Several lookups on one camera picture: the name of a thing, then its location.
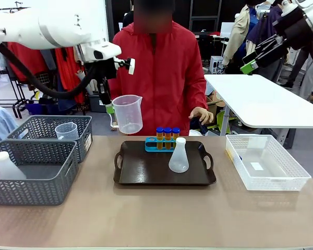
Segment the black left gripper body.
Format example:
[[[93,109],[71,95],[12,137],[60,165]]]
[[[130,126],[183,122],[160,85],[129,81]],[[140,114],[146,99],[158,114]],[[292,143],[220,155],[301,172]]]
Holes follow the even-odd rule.
[[[101,85],[104,79],[116,78],[116,72],[117,69],[113,58],[95,62],[95,80],[97,81],[97,85]]]

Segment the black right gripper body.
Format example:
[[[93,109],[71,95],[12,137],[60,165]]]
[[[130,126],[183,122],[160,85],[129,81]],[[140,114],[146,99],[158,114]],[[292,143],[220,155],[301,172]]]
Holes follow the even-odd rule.
[[[276,30],[275,48],[297,50],[313,42],[313,30],[297,5],[284,5],[281,17],[273,23]]]

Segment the person's left hand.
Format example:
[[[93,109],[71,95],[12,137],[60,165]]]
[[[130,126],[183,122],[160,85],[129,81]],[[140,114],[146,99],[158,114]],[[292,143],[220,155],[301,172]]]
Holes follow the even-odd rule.
[[[191,111],[188,118],[192,120],[194,117],[198,117],[201,125],[210,124],[214,119],[213,113],[202,107],[195,107]]]

